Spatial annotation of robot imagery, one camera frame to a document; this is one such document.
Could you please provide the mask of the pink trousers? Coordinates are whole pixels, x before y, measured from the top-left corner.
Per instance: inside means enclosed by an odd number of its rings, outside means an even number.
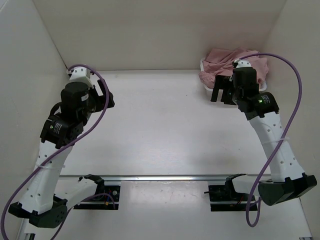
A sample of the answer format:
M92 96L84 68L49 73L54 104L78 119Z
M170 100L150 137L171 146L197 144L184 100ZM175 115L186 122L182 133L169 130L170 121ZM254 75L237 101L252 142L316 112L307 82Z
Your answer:
M256 50L239 47L235 50L213 48L204 58L203 69L198 74L200 81L209 89L213 89L216 76L228 76L233 73L233 62L242 57L257 54ZM256 81L261 85L266 80L269 68L267 58L252 56L246 59L256 70Z

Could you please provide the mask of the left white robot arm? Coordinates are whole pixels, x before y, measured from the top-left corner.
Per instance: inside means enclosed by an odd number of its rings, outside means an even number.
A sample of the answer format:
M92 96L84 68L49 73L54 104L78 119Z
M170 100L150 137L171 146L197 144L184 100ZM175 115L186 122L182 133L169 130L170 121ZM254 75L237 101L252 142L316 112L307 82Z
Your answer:
M5 214L10 213L37 228L54 229L65 221L72 207L86 199L100 200L105 194L103 179L92 174L81 177L73 189L55 193L75 143L92 132L107 109L115 106L106 81L92 67L76 64L67 74L69 83L41 130L35 168L6 203L1 227L5 226Z

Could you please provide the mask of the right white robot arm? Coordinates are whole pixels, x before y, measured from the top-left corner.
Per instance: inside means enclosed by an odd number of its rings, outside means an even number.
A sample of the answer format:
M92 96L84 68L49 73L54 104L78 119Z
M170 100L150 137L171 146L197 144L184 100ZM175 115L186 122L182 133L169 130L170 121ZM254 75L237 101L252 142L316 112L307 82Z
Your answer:
M279 106L270 92L260 92L257 71L244 59L233 63L230 78L218 76L211 101L236 105L255 130L269 164L271 179L260 179L254 195L268 206L299 198L317 185L314 175L307 175L298 163L288 139L283 135Z

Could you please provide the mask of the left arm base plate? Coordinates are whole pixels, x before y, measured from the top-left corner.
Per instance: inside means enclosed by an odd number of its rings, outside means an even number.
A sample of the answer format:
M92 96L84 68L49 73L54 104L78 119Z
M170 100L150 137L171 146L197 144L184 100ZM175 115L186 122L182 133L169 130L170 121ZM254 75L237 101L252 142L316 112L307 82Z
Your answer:
M73 208L75 210L118 210L121 195L121 183L106 181L104 183L104 193L107 195L100 195L89 200L85 200Z

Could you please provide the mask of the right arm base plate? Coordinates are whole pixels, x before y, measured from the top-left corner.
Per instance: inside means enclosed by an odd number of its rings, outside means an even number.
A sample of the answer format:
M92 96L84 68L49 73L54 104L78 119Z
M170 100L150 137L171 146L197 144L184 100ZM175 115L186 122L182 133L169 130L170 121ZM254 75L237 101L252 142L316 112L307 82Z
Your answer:
M248 194L236 193L231 196L224 185L209 185L204 192L209 196L211 212L245 212Z

